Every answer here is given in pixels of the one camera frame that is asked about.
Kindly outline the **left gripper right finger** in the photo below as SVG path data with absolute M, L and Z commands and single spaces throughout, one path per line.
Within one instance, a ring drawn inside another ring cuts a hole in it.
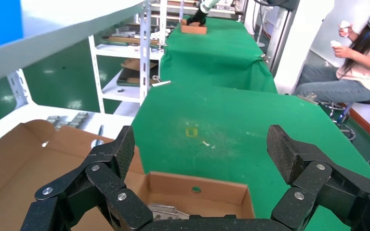
M 292 139 L 280 125 L 267 133 L 267 152 L 290 188 L 271 219 L 302 231 L 322 206 L 353 231 L 370 231 L 370 179 L 334 163 L 317 146 Z

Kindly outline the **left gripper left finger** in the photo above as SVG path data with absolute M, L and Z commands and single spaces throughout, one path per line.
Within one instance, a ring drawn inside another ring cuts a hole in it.
M 74 170 L 39 188 L 26 214 L 24 231 L 69 231 L 97 208 L 115 231 L 139 231 L 153 221 L 147 205 L 125 184 L 134 156 L 133 128 L 93 147 Z

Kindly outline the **person left hand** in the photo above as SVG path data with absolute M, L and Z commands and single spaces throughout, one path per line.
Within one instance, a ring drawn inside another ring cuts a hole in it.
M 348 58 L 351 56 L 351 50 L 346 46 L 333 46 L 334 56 L 337 58 Z

